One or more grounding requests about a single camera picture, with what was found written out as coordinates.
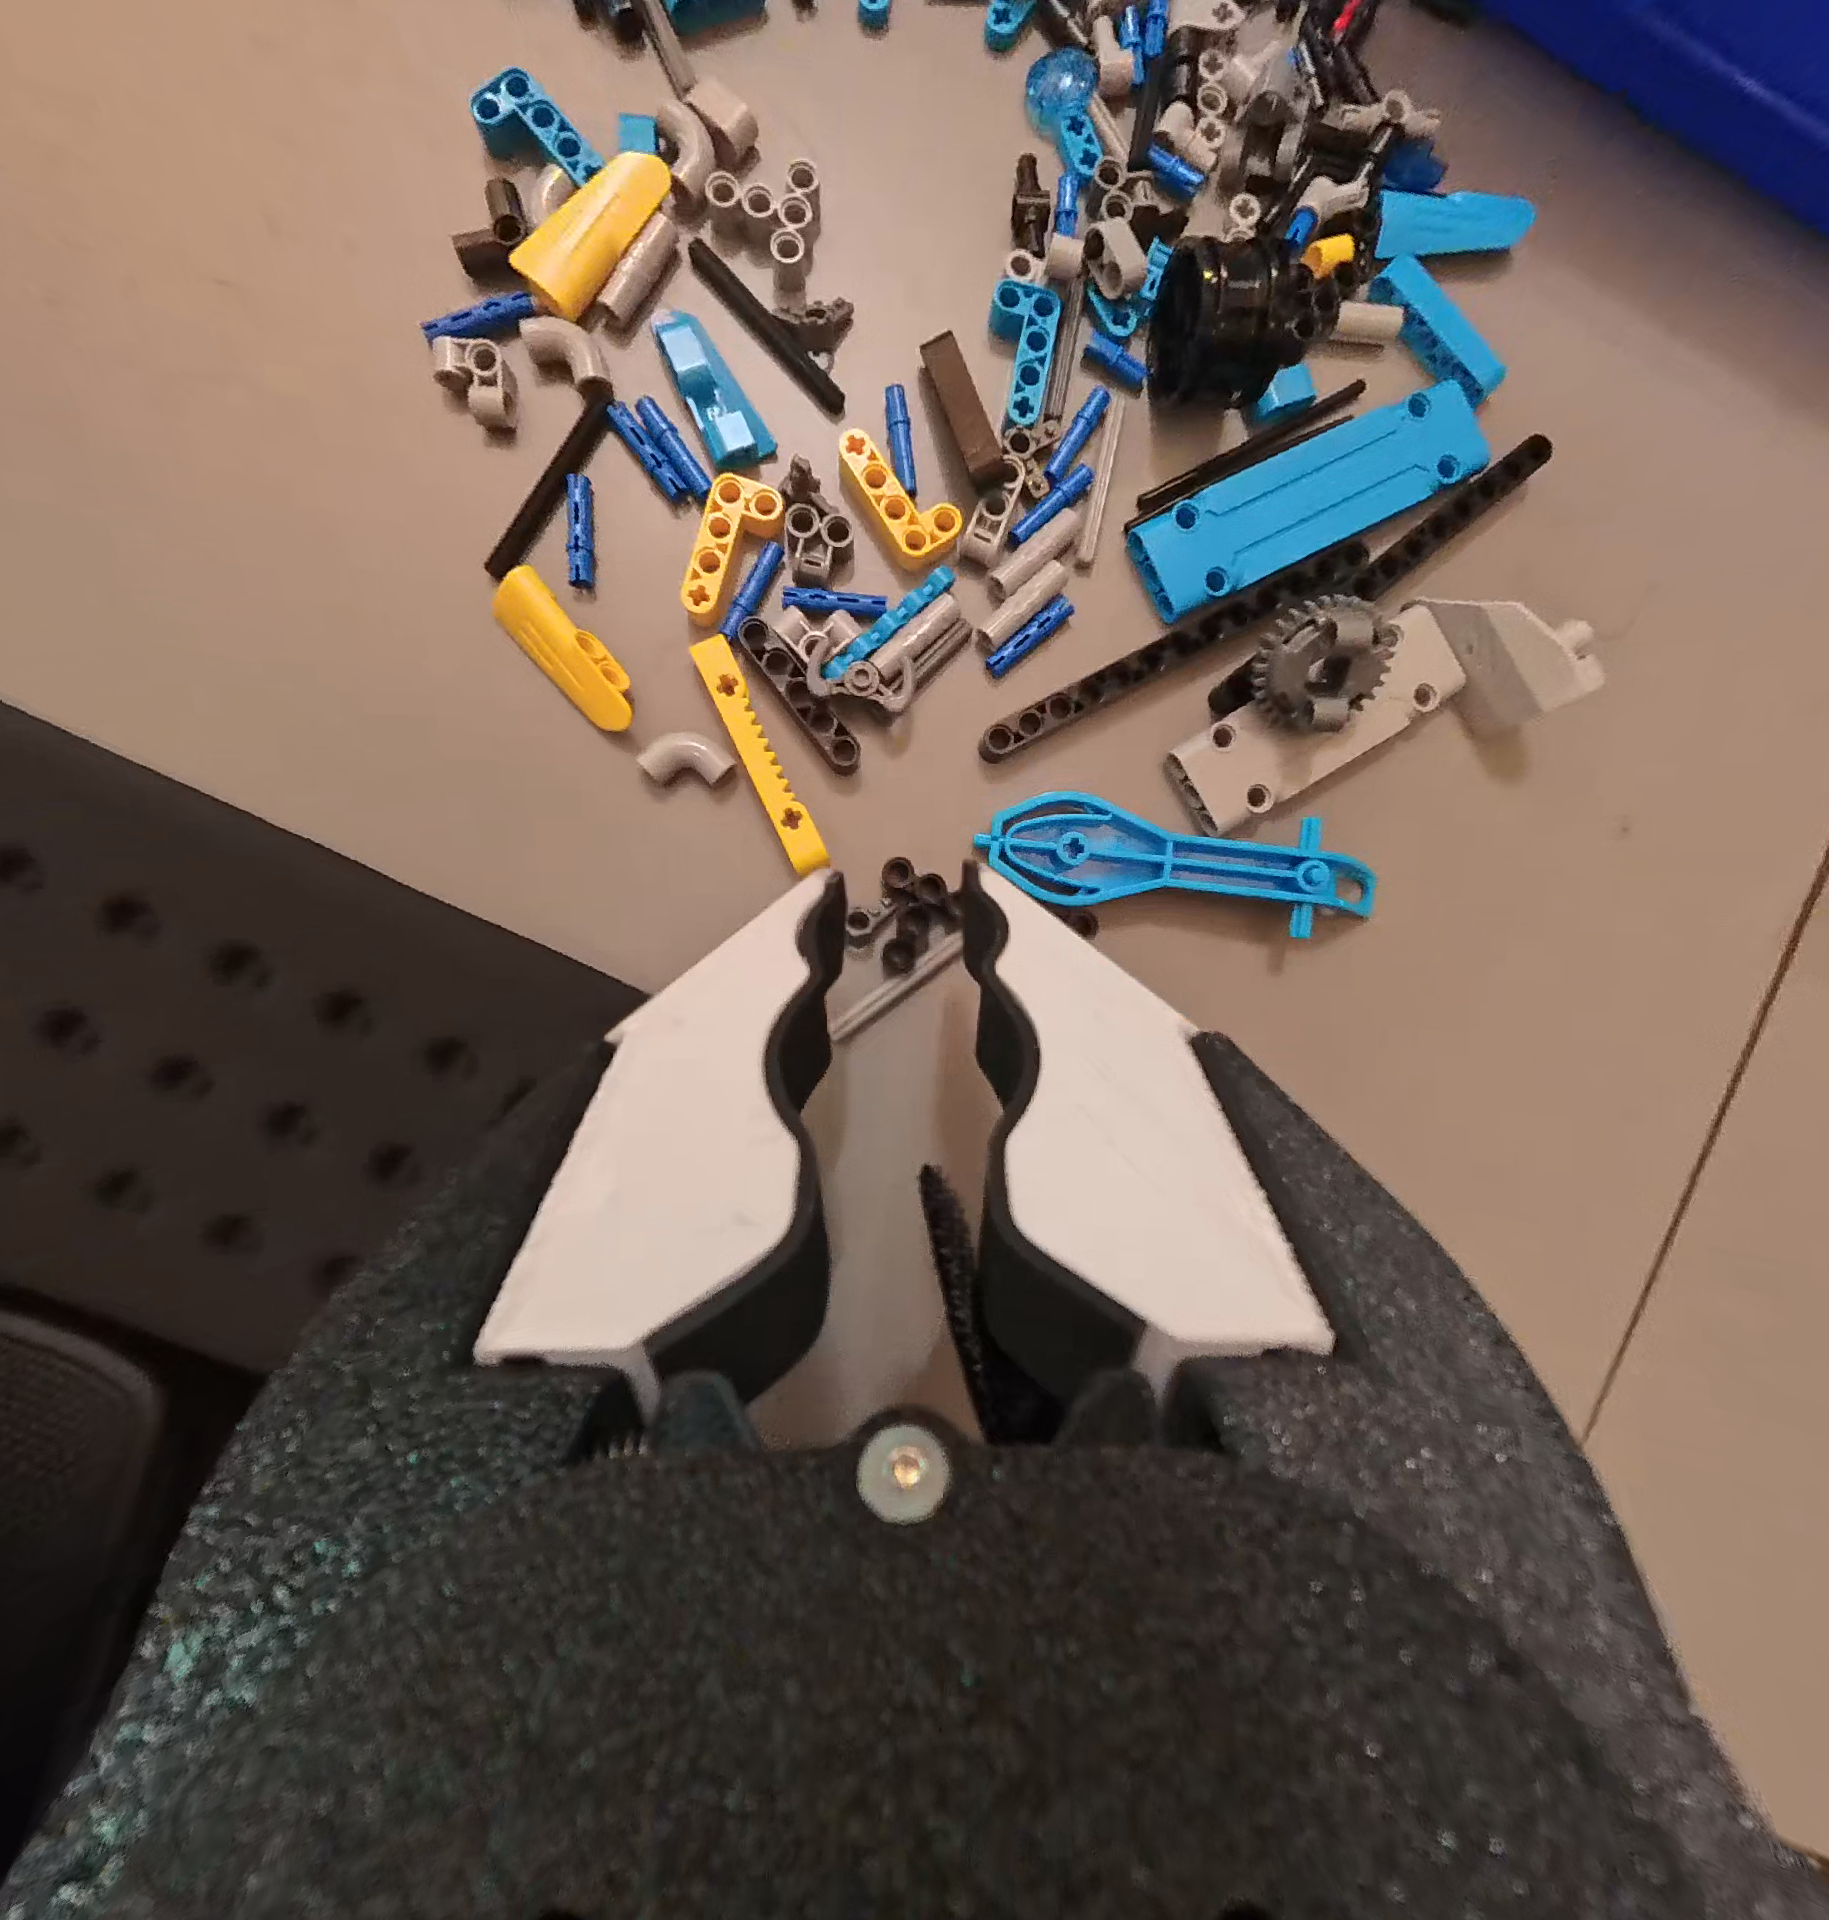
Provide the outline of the cyan lattice frame piece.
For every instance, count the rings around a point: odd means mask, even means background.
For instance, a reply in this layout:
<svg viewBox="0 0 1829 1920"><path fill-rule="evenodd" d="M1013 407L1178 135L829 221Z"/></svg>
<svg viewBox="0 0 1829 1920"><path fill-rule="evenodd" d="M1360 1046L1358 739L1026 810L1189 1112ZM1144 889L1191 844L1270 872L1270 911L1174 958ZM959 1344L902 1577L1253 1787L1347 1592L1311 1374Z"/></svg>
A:
<svg viewBox="0 0 1829 1920"><path fill-rule="evenodd" d="M1319 915L1369 919L1377 876L1328 849L1317 819L1291 842L1178 834L1099 795L1056 789L998 810L974 836L983 864L1056 909L1094 911L1157 894L1283 909L1291 939Z"/></svg>

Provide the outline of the grey axle rod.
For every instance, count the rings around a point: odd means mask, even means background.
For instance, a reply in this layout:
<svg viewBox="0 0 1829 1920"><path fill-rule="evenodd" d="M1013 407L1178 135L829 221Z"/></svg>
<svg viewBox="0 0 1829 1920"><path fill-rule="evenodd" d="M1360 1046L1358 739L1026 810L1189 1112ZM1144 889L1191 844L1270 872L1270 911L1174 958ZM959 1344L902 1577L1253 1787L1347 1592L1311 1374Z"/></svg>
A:
<svg viewBox="0 0 1829 1920"><path fill-rule="evenodd" d="M940 939L938 945L927 947L927 951L912 960L904 973L891 973L882 979L882 984L855 999L848 1007L844 1007L829 1020L831 1044L848 1044L867 1026L885 1018L889 1011L904 1005L912 994L934 981L940 973L949 971L949 966L962 956L962 949L962 934L951 932L949 936Z"/></svg>

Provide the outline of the grey gear assembly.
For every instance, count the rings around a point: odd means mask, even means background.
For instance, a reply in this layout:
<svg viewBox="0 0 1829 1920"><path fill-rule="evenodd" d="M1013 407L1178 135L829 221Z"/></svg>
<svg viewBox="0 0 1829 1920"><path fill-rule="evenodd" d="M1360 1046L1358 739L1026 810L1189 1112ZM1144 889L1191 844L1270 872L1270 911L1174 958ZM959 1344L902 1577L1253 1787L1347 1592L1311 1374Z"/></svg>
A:
<svg viewBox="0 0 1829 1920"><path fill-rule="evenodd" d="M1585 621L1521 602L1411 600L1390 613L1328 594L1279 615L1236 671L1234 707L1165 756L1195 829L1231 838L1429 718L1521 733L1604 686Z"/></svg>

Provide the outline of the long black beam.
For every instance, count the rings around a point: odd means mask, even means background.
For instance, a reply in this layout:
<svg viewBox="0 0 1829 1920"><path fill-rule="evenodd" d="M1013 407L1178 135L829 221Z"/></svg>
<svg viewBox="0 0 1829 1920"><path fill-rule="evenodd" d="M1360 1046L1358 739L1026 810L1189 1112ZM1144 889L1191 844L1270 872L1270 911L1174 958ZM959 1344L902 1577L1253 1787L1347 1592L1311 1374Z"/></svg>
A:
<svg viewBox="0 0 1829 1920"><path fill-rule="evenodd" d="M1088 675L1052 690L992 722L979 737L979 759L1000 765L1034 744L1118 705L1137 690L1201 656L1231 647L1264 621L1313 602L1319 596L1347 596L1377 602L1418 574L1424 564L1518 493L1527 480L1551 463L1548 435L1529 435L1476 478L1456 482L1399 540L1377 555L1360 538L1339 540L1311 557L1289 564L1261 583L1240 589L1178 628L1165 630L1142 647L1109 660Z"/></svg>

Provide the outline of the pile of toy brick parts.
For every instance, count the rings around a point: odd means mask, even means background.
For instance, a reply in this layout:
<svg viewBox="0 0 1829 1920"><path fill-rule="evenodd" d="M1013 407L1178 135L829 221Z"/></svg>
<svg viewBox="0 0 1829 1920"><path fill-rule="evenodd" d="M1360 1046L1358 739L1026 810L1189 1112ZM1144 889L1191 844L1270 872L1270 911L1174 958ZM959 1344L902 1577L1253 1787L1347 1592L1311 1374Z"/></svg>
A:
<svg viewBox="0 0 1829 1920"><path fill-rule="evenodd" d="M728 737L720 750L705 735L666 733L638 767L655 782L685 771L720 782L743 767L803 876L831 853L752 686L769 684L829 767L850 774L861 759L850 709L902 720L968 647L992 684L1034 660L1075 615L1071 587L1094 564L1135 396L1161 409L1208 405L1244 433L1142 493L1120 523L1122 551L1133 527L1219 478L1441 381L1461 386L1480 418L1506 377L1429 264L1508 253L1536 208L1439 186L1437 109L1377 84L1362 58L1381 4L987 4L992 51L1007 54L1030 19L1047 34L1026 75L1026 111L1060 171L1043 180L1034 150L1015 161L1011 249L987 321L1013 354L1000 407L983 405L953 330L919 347L923 392L972 484L968 508L923 497L902 384L885 388L880 435L844 420L831 351L852 304L810 296L820 169L801 156L760 180L756 114L687 49L690 36L760 19L767 4L572 11L619 45L653 49L668 94L647 114L621 114L615 146L657 154L672 189L578 321L542 317L512 272L512 249L617 154L602 154L520 64L469 92L495 171L484 178L486 223L452 246L486 296L422 324L433 375L497 437L516 429L514 351L578 396L561 448L486 559L495 621L595 729L630 729L628 671L533 561L559 519L568 587L593 591L589 461L606 439L625 446L670 508L696 508L679 606ZM1240 409L1146 394L1163 270L1197 234L1281 238L1345 294L1332 334ZM833 459L844 497L803 456L769 471L780 444L700 319L651 311L679 259L842 420ZM1154 636L1219 602L1174 624L1161 617Z"/></svg>

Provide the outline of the black perforated panel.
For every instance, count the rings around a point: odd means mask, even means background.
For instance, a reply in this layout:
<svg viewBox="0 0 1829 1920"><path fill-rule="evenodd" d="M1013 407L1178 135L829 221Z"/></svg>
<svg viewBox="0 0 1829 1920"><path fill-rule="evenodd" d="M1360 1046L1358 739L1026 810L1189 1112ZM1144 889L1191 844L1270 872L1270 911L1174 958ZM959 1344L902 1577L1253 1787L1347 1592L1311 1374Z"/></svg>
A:
<svg viewBox="0 0 1829 1920"><path fill-rule="evenodd" d="M0 1284L266 1374L640 1001L0 701Z"/></svg>

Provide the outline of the yellow wedge panel piece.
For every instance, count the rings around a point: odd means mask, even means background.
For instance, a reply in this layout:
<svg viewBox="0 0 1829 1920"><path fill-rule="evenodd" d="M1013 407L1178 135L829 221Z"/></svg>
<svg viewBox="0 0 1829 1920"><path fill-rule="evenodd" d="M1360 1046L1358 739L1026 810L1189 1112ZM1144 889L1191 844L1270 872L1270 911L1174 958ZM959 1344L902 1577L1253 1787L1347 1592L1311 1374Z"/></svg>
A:
<svg viewBox="0 0 1829 1920"><path fill-rule="evenodd" d="M670 189L666 161L623 152L533 227L510 266L535 313L578 321Z"/></svg>

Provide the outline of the long blue panel piece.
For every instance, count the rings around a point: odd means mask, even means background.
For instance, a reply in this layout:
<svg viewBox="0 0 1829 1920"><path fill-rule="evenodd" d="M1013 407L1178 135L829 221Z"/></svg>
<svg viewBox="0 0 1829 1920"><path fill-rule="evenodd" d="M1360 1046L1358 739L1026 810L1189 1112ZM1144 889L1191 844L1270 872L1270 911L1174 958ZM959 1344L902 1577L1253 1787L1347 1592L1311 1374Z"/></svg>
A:
<svg viewBox="0 0 1829 1920"><path fill-rule="evenodd" d="M1174 624L1422 508L1488 461L1478 405L1441 381L1214 480L1133 527L1124 551Z"/></svg>

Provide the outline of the black wide wheel hub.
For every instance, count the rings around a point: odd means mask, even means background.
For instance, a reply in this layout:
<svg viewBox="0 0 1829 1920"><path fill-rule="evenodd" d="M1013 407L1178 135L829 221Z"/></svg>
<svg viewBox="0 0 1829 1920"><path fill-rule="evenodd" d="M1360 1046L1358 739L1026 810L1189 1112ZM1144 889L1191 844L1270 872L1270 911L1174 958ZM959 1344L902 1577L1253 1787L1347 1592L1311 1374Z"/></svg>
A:
<svg viewBox="0 0 1829 1920"><path fill-rule="evenodd" d="M1246 407L1332 334L1343 300L1281 238L1186 236L1148 317L1146 394Z"/></svg>

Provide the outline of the black mesh chair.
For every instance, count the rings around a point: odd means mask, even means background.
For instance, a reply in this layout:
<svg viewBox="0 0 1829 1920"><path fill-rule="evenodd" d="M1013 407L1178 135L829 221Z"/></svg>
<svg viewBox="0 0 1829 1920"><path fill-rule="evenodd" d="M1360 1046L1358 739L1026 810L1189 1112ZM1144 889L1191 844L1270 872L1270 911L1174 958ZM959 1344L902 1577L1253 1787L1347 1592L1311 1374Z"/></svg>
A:
<svg viewBox="0 0 1829 1920"><path fill-rule="evenodd" d="M103 1344L0 1307L0 1676L66 1671L156 1517L163 1401Z"/></svg>

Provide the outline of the blue storage bin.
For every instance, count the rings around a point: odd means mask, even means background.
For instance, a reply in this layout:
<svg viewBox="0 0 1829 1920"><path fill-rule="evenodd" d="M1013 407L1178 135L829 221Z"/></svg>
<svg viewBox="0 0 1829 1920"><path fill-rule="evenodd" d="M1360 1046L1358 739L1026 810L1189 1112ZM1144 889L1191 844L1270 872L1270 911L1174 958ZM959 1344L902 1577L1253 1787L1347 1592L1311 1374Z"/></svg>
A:
<svg viewBox="0 0 1829 1920"><path fill-rule="evenodd" d="M1491 2L1484 13L1829 238L1829 2Z"/></svg>

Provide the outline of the grey desk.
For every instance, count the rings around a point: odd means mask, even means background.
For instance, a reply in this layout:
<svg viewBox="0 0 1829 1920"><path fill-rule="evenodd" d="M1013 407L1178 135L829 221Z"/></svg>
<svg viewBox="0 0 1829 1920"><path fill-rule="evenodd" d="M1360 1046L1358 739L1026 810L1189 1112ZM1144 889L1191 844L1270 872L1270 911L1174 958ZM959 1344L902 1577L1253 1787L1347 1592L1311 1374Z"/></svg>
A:
<svg viewBox="0 0 1829 1920"><path fill-rule="evenodd" d="M1553 461L1416 589L1596 632L1506 741L1313 801L1375 917L1127 906L1103 947L1416 1213L1583 1438L1741 1774L1829 1856L1829 242L1510 30L1381 84L1525 195L1443 272ZM469 92L664 99L568 4L0 4L0 699L653 990L788 885L735 778L643 780L505 641L516 444L448 411Z"/></svg>

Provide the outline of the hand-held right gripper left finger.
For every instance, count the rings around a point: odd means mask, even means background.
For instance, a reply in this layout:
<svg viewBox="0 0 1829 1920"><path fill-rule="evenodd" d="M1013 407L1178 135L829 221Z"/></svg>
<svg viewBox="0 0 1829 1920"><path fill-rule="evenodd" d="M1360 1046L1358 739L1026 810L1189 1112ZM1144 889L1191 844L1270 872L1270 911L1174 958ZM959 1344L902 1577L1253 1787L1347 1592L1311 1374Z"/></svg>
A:
<svg viewBox="0 0 1829 1920"><path fill-rule="evenodd" d="M645 1412L677 1376L752 1401L799 1365L831 1303L805 1104L844 962L846 883L818 870L606 1033L475 1365L610 1369Z"/></svg>

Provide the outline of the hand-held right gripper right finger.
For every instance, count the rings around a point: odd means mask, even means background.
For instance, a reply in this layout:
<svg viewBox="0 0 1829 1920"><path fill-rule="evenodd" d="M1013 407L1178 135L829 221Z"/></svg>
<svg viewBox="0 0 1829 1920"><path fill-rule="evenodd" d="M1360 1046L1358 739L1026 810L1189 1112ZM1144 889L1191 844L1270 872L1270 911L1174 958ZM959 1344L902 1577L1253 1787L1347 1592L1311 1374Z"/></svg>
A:
<svg viewBox="0 0 1829 1920"><path fill-rule="evenodd" d="M1184 1363L1332 1356L1204 1029L987 864L959 928L998 1099L977 1251L998 1354L1058 1408L1107 1374L1165 1399Z"/></svg>

